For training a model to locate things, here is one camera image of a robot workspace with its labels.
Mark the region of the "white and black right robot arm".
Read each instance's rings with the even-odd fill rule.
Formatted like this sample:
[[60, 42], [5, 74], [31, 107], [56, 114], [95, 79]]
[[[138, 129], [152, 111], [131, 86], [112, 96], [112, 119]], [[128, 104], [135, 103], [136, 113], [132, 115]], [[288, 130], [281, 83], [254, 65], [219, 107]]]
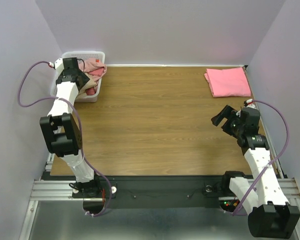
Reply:
[[236, 205], [226, 202], [224, 210], [238, 215], [244, 209], [248, 228], [255, 238], [289, 239], [300, 219], [300, 210], [285, 196], [273, 168], [270, 145], [259, 133], [261, 114], [254, 103], [246, 102], [241, 110], [226, 105], [211, 118], [214, 126], [226, 120], [222, 130], [234, 137], [248, 163], [253, 182], [240, 171], [226, 171], [220, 182], [221, 192], [235, 196]]

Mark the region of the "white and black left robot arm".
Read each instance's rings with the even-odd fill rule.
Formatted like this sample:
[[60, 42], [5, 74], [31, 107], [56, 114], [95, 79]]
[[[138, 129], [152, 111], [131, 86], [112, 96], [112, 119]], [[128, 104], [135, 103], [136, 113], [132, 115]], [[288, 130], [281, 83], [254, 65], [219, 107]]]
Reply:
[[55, 80], [56, 95], [50, 112], [39, 125], [47, 149], [62, 159], [72, 170], [76, 182], [69, 186], [76, 198], [96, 198], [102, 192], [99, 177], [86, 163], [83, 138], [73, 117], [73, 106], [79, 91], [89, 81], [76, 57], [60, 58], [54, 64], [59, 76]]

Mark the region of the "beige t shirt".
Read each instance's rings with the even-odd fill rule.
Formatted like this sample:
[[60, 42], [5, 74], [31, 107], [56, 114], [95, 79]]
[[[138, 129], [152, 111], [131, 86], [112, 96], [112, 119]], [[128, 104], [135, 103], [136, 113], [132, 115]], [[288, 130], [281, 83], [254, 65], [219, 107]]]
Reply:
[[89, 88], [95, 88], [95, 90], [97, 89], [99, 81], [95, 80], [90, 75], [88, 75], [88, 78], [89, 78], [88, 82], [82, 87], [82, 89], [79, 90], [78, 96], [76, 97], [76, 99], [83, 99], [87, 96], [91, 96], [91, 95], [86, 94], [86, 90], [89, 89]]

